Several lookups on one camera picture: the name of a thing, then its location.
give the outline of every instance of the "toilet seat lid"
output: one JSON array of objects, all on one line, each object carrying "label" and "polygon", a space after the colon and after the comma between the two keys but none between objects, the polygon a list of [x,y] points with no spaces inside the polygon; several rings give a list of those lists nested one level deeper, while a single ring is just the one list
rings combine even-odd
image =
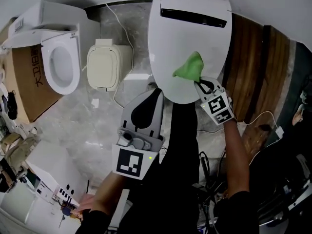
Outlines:
[{"label": "toilet seat lid", "polygon": [[68,33],[43,41],[42,45],[45,76],[51,88],[62,95],[74,92],[80,79],[77,37]]},{"label": "toilet seat lid", "polygon": [[[194,51],[198,51],[204,61],[201,75],[218,78],[231,41],[230,8],[228,0],[153,0],[148,30],[149,57],[155,81],[166,98],[179,104],[199,99],[193,81],[172,76]],[[161,9],[210,16],[225,20],[226,25],[213,27],[168,18],[161,15]]]},{"label": "toilet seat lid", "polygon": [[90,48],[87,60],[87,76],[91,87],[112,88],[116,84],[118,75],[118,55],[110,47]]}]

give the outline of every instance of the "cardboard box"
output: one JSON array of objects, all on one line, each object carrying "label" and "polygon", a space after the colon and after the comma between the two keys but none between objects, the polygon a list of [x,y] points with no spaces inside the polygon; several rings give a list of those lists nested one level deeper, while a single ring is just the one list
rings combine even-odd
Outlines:
[{"label": "cardboard box", "polygon": [[[1,31],[0,44],[7,39],[13,21]],[[8,92],[15,94],[18,120],[27,124],[34,122],[62,97],[45,78],[41,45],[9,50],[5,56],[0,56],[0,65],[5,70],[4,85]]]}]

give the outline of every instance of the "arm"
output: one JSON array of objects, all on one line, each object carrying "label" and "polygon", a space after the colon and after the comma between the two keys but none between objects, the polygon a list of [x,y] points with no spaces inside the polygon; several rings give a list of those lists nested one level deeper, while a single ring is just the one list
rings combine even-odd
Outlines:
[{"label": "arm", "polygon": [[231,119],[224,123],[226,164],[229,197],[241,191],[249,192],[249,163],[237,123]]},{"label": "arm", "polygon": [[112,216],[126,181],[126,177],[110,172],[95,194],[91,211],[101,211]]}]

